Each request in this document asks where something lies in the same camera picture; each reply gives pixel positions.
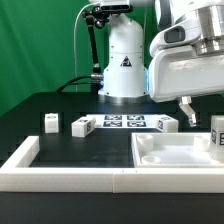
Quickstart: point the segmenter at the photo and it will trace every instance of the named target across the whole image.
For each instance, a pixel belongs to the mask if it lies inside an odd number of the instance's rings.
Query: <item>warning label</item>
[[[121,67],[132,67],[132,64],[128,58],[128,56],[125,57],[123,62],[121,63]]]

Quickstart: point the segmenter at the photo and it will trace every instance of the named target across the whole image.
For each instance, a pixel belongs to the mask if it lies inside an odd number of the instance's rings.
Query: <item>black tabletop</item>
[[[95,129],[79,139],[71,137],[71,123],[86,114],[167,114],[179,120],[180,132],[210,132],[211,115],[224,114],[224,99],[193,98],[192,107],[201,119],[193,129],[176,101],[118,106],[90,93],[37,93],[0,118],[0,165],[27,136],[38,135],[32,167],[133,167],[131,133],[155,129]],[[46,113],[59,113],[58,134],[45,134]],[[0,193],[2,224],[223,223],[223,212],[224,194]]]

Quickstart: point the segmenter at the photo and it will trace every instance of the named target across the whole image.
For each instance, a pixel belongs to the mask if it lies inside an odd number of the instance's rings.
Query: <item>white tray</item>
[[[135,167],[224,167],[213,158],[210,133],[133,133]]]

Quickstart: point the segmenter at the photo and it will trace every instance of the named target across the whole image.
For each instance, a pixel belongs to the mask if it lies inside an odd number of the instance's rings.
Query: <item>white cube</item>
[[[95,118],[81,117],[72,123],[72,136],[73,137],[86,137],[95,129]]]
[[[224,116],[212,116],[210,150],[216,160],[224,161]]]
[[[158,115],[156,128],[164,133],[178,132],[179,121],[167,115]]]
[[[45,114],[45,133],[58,133],[59,132],[59,122],[58,114]]]

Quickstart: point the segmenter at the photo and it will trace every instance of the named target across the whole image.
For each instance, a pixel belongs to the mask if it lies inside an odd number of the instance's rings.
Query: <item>green screen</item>
[[[0,1],[0,115],[33,93],[53,92],[75,77],[74,23],[87,0]],[[145,9],[135,9],[132,19],[144,25]],[[147,10],[145,66],[157,30],[153,8]],[[77,75],[92,72],[87,25],[81,17],[77,30]],[[96,30],[102,68],[108,63],[108,29]],[[88,85],[78,91],[89,91]],[[76,91],[69,87],[66,91]]]

